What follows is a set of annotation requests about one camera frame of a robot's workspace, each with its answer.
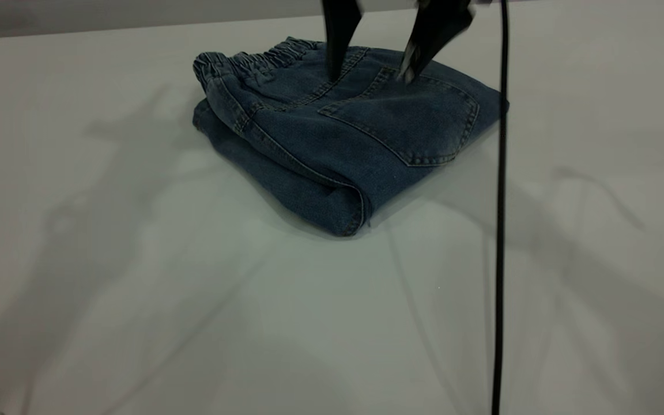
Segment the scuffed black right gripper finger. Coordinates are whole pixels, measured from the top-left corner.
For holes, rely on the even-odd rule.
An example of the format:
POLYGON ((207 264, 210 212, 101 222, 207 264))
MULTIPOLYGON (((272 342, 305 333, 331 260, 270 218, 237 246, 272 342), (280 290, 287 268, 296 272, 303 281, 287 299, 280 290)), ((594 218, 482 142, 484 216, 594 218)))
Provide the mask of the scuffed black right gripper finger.
POLYGON ((435 55, 473 21, 470 1, 417 1, 417 14, 403 52, 399 77, 410 84, 435 55))

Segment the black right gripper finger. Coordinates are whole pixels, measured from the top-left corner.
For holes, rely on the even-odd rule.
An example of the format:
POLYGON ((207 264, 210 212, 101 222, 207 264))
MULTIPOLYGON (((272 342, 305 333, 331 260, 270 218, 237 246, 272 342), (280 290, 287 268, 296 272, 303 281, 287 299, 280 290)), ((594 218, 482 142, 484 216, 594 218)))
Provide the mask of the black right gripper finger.
POLYGON ((323 0, 325 22, 325 62, 330 81, 337 81, 342 74, 350 41, 361 21, 362 11, 355 0, 323 0))

